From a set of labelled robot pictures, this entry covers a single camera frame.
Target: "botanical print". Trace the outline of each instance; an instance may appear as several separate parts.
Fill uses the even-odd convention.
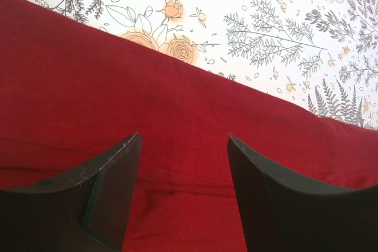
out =
[[[320,117],[378,129],[378,0],[29,1]]]

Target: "small orange flower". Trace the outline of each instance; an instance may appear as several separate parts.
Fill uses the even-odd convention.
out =
[[[179,0],[169,1],[164,8],[164,14],[170,19],[180,18],[184,12],[183,5]]]
[[[121,38],[126,38],[129,41],[133,41],[152,50],[159,50],[157,42],[148,34],[143,34],[141,32],[127,32],[121,36]]]
[[[169,44],[163,44],[160,46],[159,51],[189,64],[193,62],[194,49],[188,40],[175,38],[174,40],[171,40]]]

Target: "floral pattern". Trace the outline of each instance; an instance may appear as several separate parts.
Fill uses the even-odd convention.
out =
[[[378,129],[378,0],[29,0],[295,103]]]

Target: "rose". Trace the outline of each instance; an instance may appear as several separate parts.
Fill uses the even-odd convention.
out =
[[[189,64],[193,62],[194,49],[183,39],[171,40],[169,44],[163,44],[159,51]]]
[[[183,14],[183,5],[178,0],[171,0],[165,5],[164,14],[171,19],[179,18]]]
[[[152,50],[159,50],[157,42],[148,34],[143,34],[141,32],[127,32],[121,36],[121,38],[126,38],[129,41],[133,41]]]

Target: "folded red cloth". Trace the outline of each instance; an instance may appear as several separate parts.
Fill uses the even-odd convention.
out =
[[[124,251],[246,251],[229,134],[302,174],[378,183],[378,132],[310,112],[24,0],[0,0],[0,186],[142,135]]]

